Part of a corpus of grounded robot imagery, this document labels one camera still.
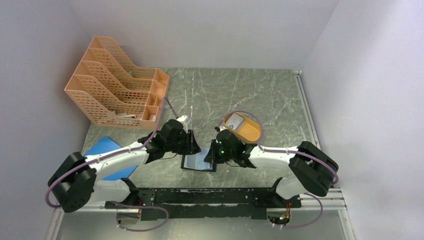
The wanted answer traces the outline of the black leather card holder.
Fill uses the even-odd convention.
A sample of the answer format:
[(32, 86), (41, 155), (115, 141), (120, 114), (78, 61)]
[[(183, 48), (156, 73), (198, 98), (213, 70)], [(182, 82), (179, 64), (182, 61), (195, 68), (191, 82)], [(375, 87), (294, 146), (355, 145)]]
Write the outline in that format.
[(216, 165), (205, 161), (205, 157), (209, 153), (209, 150), (209, 147), (205, 147), (201, 149), (201, 152), (194, 155), (183, 155), (180, 168), (198, 172), (216, 172)]

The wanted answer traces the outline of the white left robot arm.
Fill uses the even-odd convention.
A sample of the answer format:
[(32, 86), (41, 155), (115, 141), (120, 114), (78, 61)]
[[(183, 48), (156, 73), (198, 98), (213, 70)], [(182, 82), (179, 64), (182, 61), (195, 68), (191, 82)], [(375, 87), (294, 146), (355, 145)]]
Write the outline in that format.
[(120, 202), (126, 208), (134, 207), (139, 200), (135, 186), (127, 180), (104, 181), (104, 178), (131, 166), (146, 165), (160, 160), (166, 153), (181, 156), (201, 152), (194, 131), (182, 119), (171, 119), (160, 130), (138, 139), (132, 144), (102, 154), (83, 156), (71, 153), (48, 180), (46, 203), (53, 194), (57, 207), (72, 213), (87, 203)]

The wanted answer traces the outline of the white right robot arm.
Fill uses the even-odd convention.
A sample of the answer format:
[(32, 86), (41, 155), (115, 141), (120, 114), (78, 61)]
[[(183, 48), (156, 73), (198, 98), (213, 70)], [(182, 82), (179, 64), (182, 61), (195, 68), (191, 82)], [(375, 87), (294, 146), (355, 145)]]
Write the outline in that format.
[(264, 147), (245, 143), (224, 129), (211, 141), (204, 162), (214, 166), (234, 161), (241, 168), (288, 168), (292, 175), (276, 180), (270, 202), (282, 207), (294, 196), (310, 193), (325, 197), (337, 182), (338, 164), (309, 141), (294, 147)]

